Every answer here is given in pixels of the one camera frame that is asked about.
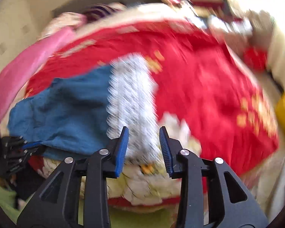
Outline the pile of folded clothes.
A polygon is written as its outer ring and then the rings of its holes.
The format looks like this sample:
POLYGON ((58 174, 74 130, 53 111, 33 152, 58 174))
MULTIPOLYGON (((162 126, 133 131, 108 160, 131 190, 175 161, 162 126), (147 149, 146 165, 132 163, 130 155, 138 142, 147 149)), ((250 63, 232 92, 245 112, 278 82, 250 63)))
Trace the pile of folded clothes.
POLYGON ((236 17, 227 0, 161 0, 178 8, 188 21, 200 28, 210 28, 222 33, 252 35, 252 25, 246 18, 236 17))

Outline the red floral bedspread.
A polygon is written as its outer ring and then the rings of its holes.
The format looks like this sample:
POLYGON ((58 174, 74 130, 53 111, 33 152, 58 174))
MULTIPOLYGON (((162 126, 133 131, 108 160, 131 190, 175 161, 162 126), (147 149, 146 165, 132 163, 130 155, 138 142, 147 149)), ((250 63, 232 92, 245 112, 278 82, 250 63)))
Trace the red floral bedspread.
POLYGON ((279 147, 273 110, 227 46, 187 22, 127 23, 77 38, 48 59, 26 94, 131 52, 144 56, 158 86, 158 124, 201 157, 223 158, 252 188, 279 147))

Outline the blue denim pants lace trim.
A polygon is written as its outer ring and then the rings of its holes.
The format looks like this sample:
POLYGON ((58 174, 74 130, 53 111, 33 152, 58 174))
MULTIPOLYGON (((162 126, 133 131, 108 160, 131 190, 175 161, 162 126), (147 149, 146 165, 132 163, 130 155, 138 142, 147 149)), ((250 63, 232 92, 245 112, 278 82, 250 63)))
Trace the blue denim pants lace trim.
POLYGON ((86 74, 56 78, 9 113, 10 135, 47 146, 45 156, 90 155, 129 129, 126 163, 159 162, 155 82, 142 55, 130 53, 86 74))

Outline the purple striped pillow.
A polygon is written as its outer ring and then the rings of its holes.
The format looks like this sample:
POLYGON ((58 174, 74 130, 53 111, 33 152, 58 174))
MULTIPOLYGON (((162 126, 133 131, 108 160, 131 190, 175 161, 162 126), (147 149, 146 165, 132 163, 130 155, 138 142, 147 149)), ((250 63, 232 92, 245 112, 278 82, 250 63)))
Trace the purple striped pillow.
POLYGON ((87 22, 91 23, 112 15, 117 11, 118 9, 105 4, 95 4, 85 9, 82 14, 86 16, 87 22))

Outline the pink quilt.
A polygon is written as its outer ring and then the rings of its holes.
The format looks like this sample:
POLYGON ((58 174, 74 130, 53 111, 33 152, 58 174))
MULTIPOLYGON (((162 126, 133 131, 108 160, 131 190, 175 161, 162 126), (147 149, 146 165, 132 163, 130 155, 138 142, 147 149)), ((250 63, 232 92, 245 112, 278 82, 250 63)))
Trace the pink quilt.
POLYGON ((17 93, 40 66, 75 37, 71 27, 64 27, 22 51, 0 73, 0 120, 4 118, 17 93))

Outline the floral cream pillow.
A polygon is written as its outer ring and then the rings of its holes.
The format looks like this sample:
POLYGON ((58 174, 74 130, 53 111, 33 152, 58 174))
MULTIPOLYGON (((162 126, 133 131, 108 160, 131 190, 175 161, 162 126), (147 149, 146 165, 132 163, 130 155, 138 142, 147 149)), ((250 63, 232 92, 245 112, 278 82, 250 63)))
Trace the floral cream pillow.
POLYGON ((55 34, 64 27, 71 27, 71 29, 78 29, 86 24, 87 18, 85 15, 75 12, 64 12, 58 17, 52 19, 38 36, 38 41, 55 34))

